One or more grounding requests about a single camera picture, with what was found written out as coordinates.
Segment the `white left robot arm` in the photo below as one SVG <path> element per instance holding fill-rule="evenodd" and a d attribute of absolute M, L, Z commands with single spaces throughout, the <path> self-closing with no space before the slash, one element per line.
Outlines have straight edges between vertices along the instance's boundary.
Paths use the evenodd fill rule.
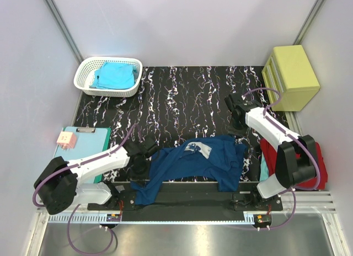
<path fill-rule="evenodd" d="M 34 183 L 34 199 L 39 198 L 49 215 L 57 215 L 72 205 L 93 205 L 113 210 L 123 202 L 111 182 L 90 183 L 89 180 L 113 169 L 129 168 L 133 182 L 149 179 L 151 158 L 159 147 L 148 137 L 141 142 L 126 140 L 92 156 L 65 161 L 53 158 Z"/>

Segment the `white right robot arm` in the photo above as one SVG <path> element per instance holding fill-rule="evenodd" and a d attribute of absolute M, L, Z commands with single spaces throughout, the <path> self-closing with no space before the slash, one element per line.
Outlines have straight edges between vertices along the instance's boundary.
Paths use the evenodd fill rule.
<path fill-rule="evenodd" d="M 231 130 L 242 136 L 247 129 L 259 133 L 275 150 L 275 173 L 256 186 L 256 193 L 250 196 L 253 208 L 262 210 L 270 198 L 282 194 L 300 184 L 315 179 L 312 189 L 320 183 L 317 148 L 310 135 L 301 136 L 273 118 L 266 109 L 255 101 L 245 101 L 233 93 L 224 99 L 231 112 Z"/>

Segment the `light blue clipboard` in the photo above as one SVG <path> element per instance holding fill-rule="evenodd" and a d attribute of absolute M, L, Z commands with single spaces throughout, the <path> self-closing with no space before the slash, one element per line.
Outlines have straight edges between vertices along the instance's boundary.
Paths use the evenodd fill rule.
<path fill-rule="evenodd" d="M 54 157 L 62 157 L 65 161 L 70 161 L 101 153 L 107 133 L 106 128 L 65 127 L 62 131 L 73 132 L 77 136 L 77 142 L 74 148 L 66 150 L 57 145 Z"/>

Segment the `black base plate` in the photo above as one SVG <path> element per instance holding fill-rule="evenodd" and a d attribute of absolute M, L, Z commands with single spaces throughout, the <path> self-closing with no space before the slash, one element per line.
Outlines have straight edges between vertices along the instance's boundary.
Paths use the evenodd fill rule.
<path fill-rule="evenodd" d="M 281 198 L 262 200 L 256 183 L 241 182 L 237 191 L 219 191 L 216 182 L 163 183 L 154 203 L 139 205 L 129 183 L 114 183 L 119 190 L 111 205 L 88 204 L 92 212 L 122 213 L 123 223 L 134 224 L 241 224 L 253 223 L 251 214 L 283 210 Z"/>

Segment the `pink small box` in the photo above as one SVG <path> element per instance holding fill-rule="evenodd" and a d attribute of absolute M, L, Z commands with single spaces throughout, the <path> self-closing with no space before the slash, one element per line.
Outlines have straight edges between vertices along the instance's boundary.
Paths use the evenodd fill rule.
<path fill-rule="evenodd" d="M 62 149 L 71 149 L 75 147 L 77 136 L 73 132 L 61 131 L 57 139 L 57 144 Z"/>

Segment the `red folded t-shirt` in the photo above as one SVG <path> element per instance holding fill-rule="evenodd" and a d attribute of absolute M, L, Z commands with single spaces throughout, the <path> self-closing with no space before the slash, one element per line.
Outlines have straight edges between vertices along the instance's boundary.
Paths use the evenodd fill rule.
<path fill-rule="evenodd" d="M 317 190 L 324 190 L 326 183 L 328 182 L 328 173 L 325 167 L 324 159 L 320 149 L 319 143 L 315 143 L 317 154 L 318 154 L 318 166 L 320 171 L 320 182 L 317 186 Z M 276 164 L 276 151 L 271 144 L 267 142 L 264 138 L 260 139 L 260 149 L 262 155 L 264 155 L 266 163 L 269 169 L 269 176 L 275 173 L 275 164 Z"/>

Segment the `teal folded cloth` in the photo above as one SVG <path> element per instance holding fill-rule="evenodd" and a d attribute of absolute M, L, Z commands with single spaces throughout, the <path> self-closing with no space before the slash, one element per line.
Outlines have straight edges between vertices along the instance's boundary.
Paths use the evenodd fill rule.
<path fill-rule="evenodd" d="M 268 165 L 266 163 L 264 155 L 261 156 L 261 162 L 260 162 L 260 178 L 259 181 L 265 181 L 269 177 L 269 169 Z"/>

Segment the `light blue t-shirt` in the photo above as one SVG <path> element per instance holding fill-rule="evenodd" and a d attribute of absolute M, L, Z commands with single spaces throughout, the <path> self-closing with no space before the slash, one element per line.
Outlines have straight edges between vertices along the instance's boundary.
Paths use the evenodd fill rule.
<path fill-rule="evenodd" d="M 89 86 L 93 89 L 124 90 L 135 85 L 133 65 L 126 63 L 105 62 L 101 68 L 94 72 L 94 81 Z"/>

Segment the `dark blue t-shirt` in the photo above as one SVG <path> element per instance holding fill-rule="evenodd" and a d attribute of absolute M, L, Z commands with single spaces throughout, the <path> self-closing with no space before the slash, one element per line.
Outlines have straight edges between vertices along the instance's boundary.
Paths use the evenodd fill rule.
<path fill-rule="evenodd" d="M 149 182 L 136 191 L 136 205 L 154 203 L 164 181 L 187 177 L 205 177 L 218 182 L 219 191 L 236 191 L 243 171 L 247 146 L 230 136 L 194 138 L 181 146 L 163 148 L 153 156 Z"/>

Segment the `yellow-green drawer box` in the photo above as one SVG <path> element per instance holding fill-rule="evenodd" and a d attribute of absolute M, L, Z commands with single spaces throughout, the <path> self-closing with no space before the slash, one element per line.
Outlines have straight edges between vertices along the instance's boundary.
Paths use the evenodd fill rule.
<path fill-rule="evenodd" d="M 301 45 L 274 47 L 263 70 L 273 111 L 301 111 L 320 90 L 320 84 Z"/>

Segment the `white plastic basket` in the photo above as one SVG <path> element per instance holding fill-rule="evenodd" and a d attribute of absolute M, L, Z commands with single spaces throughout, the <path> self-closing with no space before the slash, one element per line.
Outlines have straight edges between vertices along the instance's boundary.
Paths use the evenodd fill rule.
<path fill-rule="evenodd" d="M 132 97 L 142 78 L 142 62 L 125 57 L 90 57 L 78 67 L 74 86 L 87 95 Z"/>

